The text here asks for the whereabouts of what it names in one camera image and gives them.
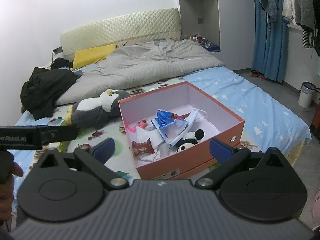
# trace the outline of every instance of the cabinet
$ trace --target cabinet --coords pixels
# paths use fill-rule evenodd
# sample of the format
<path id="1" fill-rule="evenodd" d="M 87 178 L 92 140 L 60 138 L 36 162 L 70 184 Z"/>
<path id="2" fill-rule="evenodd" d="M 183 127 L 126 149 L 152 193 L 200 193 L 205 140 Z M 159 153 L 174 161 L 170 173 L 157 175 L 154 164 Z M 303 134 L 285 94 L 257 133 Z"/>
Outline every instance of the cabinet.
<path id="1" fill-rule="evenodd" d="M 254 0 L 218 0 L 221 61 L 227 68 L 250 68 L 255 38 Z"/>

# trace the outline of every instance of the blue bed sheet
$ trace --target blue bed sheet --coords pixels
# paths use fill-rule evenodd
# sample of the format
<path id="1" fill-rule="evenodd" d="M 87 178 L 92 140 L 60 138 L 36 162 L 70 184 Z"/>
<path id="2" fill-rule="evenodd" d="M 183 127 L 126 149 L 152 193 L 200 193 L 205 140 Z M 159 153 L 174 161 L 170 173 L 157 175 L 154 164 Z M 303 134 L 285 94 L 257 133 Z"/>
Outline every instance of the blue bed sheet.
<path id="1" fill-rule="evenodd" d="M 20 119 L 17 121 L 15 125 L 47 125 L 49 122 L 49 118 L 42 118 L 37 121 L 33 118 L 33 115 L 29 111 L 25 111 L 23 115 L 20 117 Z M 26 172 L 29 169 L 30 162 L 32 160 L 32 157 L 34 155 L 33 151 L 22 151 L 22 150 L 8 150 L 14 155 L 14 161 L 20 165 L 20 167 L 23 170 L 23 174 L 26 174 Z M 12 211 L 16 211 L 16 204 L 17 204 L 17 191 L 20 187 L 21 183 L 23 182 L 23 178 L 19 178 L 17 176 L 14 176 L 14 189 L 13 189 L 13 196 L 14 201 L 12 204 Z"/>
<path id="2" fill-rule="evenodd" d="M 200 70 L 183 77 L 245 119 L 247 132 L 266 151 L 288 153 L 297 142 L 311 139 L 308 125 L 257 85 L 226 67 Z"/>

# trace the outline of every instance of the white wall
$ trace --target white wall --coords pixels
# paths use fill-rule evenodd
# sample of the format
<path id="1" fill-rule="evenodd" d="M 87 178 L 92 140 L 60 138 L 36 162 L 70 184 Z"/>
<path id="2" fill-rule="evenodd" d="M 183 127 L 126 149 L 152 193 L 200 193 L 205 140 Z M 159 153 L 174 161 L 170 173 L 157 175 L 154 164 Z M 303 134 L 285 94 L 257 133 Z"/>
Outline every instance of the white wall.
<path id="1" fill-rule="evenodd" d="M 315 50 L 302 46 L 302 30 L 287 27 L 288 59 L 284 81 L 296 89 L 300 89 L 302 82 L 308 81 L 320 87 L 320 78 L 316 75 L 318 55 Z"/>
<path id="2" fill-rule="evenodd" d="M 34 66 L 51 60 L 61 33 L 118 15 L 174 7 L 179 0 L 0 0 L 0 125 L 19 118 L 21 87 Z"/>

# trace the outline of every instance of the white cloth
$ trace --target white cloth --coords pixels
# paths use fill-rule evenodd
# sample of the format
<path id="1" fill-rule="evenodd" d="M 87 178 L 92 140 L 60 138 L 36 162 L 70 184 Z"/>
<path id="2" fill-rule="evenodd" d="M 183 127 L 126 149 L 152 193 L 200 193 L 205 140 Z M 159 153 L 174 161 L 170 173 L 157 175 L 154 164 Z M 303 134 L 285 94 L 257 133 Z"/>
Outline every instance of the white cloth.
<path id="1" fill-rule="evenodd" d="M 292 20 L 294 24 L 296 24 L 296 14 L 294 11 L 294 0 L 284 0 L 283 1 L 283 9 L 282 16 Z"/>
<path id="2" fill-rule="evenodd" d="M 159 159 L 168 157 L 170 155 L 176 154 L 177 152 L 172 148 L 169 148 L 169 144 L 161 143 L 158 147 L 155 148 L 154 154 L 140 154 L 138 156 L 139 161 L 141 162 L 154 162 Z"/>
<path id="3" fill-rule="evenodd" d="M 155 150 L 155 152 L 159 144 L 164 142 L 164 139 L 161 137 L 157 129 L 147 131 L 139 126 L 136 126 L 136 136 L 138 143 L 143 143 L 150 139 L 152 148 Z"/>

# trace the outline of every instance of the blue curtain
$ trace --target blue curtain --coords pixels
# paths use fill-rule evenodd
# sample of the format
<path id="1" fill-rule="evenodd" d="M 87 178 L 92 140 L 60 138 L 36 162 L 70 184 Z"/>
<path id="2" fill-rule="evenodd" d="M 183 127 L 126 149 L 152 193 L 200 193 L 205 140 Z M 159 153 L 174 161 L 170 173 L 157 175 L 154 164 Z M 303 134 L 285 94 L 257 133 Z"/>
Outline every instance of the blue curtain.
<path id="1" fill-rule="evenodd" d="M 279 8 L 276 21 L 267 14 L 255 0 L 256 30 L 252 69 L 259 71 L 266 78 L 282 82 L 287 60 L 287 32 L 286 23 L 282 21 L 283 0 L 278 0 Z"/>

